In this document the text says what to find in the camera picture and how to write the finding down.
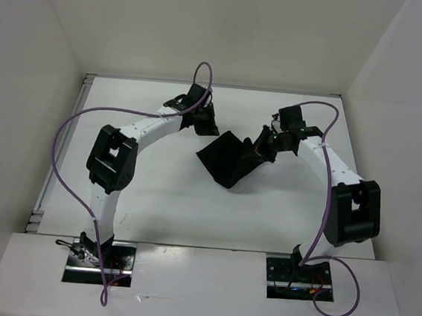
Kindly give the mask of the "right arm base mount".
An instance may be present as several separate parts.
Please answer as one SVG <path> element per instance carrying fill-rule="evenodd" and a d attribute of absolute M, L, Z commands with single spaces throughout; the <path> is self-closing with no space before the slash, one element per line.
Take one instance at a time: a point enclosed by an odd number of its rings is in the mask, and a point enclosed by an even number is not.
<path fill-rule="evenodd" d="M 297 270 L 289 257 L 266 257 L 266 298 L 333 302 L 332 277 L 328 262 Z"/>

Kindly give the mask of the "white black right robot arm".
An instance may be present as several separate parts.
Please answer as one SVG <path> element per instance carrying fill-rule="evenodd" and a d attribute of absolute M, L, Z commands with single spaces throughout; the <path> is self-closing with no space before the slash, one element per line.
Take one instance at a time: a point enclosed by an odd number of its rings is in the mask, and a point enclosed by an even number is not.
<path fill-rule="evenodd" d="M 294 247 L 295 258 L 289 262 L 290 275 L 298 281 L 312 276 L 315 262 L 331 257 L 334 249 L 378 236 L 381 221 L 379 184 L 351 170 L 327 143 L 339 111 L 322 131 L 307 125 L 301 108 L 296 104 L 279 109 L 253 144 L 255 153 L 267 162 L 274 162 L 279 152 L 294 153 L 327 185 L 327 202 L 316 236 L 312 242 Z"/>

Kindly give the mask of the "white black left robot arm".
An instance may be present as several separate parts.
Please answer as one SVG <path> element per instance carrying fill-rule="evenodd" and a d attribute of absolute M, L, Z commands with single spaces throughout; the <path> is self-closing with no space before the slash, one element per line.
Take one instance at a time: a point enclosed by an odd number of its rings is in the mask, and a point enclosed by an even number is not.
<path fill-rule="evenodd" d="M 191 126 L 198 136 L 218 136 L 214 120 L 212 92 L 194 83 L 187 94 L 163 103 L 152 117 L 122 127 L 103 126 L 86 161 L 92 183 L 89 209 L 94 217 L 81 231 L 80 245 L 91 264 L 99 267 L 110 261 L 118 200 L 134 178 L 140 152 Z"/>

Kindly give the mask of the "black skirt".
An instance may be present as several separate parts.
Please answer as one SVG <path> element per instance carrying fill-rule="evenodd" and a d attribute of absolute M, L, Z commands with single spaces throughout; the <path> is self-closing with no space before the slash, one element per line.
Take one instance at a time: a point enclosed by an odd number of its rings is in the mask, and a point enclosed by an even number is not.
<path fill-rule="evenodd" d="M 226 189 L 264 163 L 250 138 L 242 141 L 231 131 L 221 134 L 196 155 L 211 177 Z"/>

